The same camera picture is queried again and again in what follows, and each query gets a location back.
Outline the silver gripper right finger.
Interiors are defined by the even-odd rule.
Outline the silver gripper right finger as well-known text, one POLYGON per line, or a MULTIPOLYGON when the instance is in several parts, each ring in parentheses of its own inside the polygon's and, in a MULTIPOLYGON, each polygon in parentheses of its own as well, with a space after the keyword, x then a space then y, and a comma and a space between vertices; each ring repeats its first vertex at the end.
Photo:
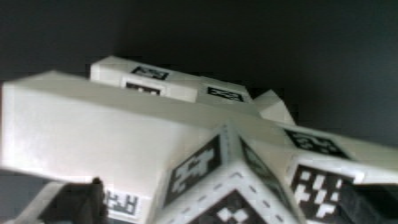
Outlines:
POLYGON ((398 184, 345 184, 336 224, 398 224, 398 184))

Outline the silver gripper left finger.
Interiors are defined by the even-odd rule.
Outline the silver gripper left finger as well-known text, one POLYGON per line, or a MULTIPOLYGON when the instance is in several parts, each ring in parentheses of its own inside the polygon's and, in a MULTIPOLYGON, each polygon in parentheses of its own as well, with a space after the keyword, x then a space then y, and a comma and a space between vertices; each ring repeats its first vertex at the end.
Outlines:
POLYGON ((50 182, 29 203, 15 224, 109 224, 100 178, 88 183, 50 182))

